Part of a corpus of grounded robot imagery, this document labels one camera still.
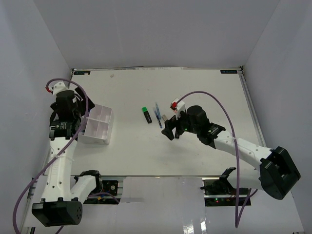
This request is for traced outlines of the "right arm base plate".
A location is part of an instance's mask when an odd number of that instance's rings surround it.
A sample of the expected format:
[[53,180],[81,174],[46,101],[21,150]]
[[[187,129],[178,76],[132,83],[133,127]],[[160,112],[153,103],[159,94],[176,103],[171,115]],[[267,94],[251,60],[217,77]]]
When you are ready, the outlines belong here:
[[219,179],[203,178],[200,189],[204,193],[205,207],[234,207],[236,189]]

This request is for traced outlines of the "dark blue pen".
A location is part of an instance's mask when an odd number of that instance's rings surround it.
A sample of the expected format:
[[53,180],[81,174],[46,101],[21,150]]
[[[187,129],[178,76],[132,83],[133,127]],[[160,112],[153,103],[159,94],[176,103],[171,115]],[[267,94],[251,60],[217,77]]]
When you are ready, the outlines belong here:
[[159,118],[159,116],[158,116],[158,114],[157,114],[157,110],[156,110],[155,107],[153,107],[153,112],[154,112],[154,114],[155,114],[155,116],[156,116],[156,119],[157,119],[157,122],[158,122],[158,124],[159,124],[159,127],[162,129],[163,127],[162,127],[160,118]]

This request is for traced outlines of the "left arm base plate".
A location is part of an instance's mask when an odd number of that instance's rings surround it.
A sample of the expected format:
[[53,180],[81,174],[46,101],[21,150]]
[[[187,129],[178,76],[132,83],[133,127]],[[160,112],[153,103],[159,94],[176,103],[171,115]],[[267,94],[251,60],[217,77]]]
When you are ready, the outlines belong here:
[[117,199],[117,202],[109,195],[97,195],[85,200],[84,204],[117,205],[120,202],[122,194],[122,187],[119,186],[120,182],[118,180],[103,180],[101,183],[102,185],[100,185],[100,188],[102,190],[95,188],[91,194],[108,193],[113,195]]

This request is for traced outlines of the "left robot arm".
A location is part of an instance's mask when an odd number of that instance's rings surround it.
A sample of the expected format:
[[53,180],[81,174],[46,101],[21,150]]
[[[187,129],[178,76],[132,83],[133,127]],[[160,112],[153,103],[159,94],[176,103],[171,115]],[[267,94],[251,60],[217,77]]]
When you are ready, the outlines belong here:
[[32,214],[45,227],[78,225],[82,205],[89,195],[103,189],[97,170],[82,172],[71,185],[71,168],[78,134],[86,125],[86,115],[95,105],[79,87],[56,93],[49,121],[51,156],[46,170],[47,181]]

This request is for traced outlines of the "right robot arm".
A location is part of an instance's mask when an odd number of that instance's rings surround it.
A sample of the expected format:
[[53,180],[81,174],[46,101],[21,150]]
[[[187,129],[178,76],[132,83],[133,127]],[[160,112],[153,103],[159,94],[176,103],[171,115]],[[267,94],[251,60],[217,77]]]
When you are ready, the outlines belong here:
[[285,148],[278,146],[271,149],[236,138],[223,126],[210,122],[206,112],[198,105],[176,111],[164,124],[161,132],[169,140],[178,139],[184,132],[195,134],[204,145],[251,165],[252,169],[245,172],[241,172],[238,166],[225,170],[218,179],[225,194],[230,195],[241,187],[263,190],[272,198],[282,200],[301,178]]

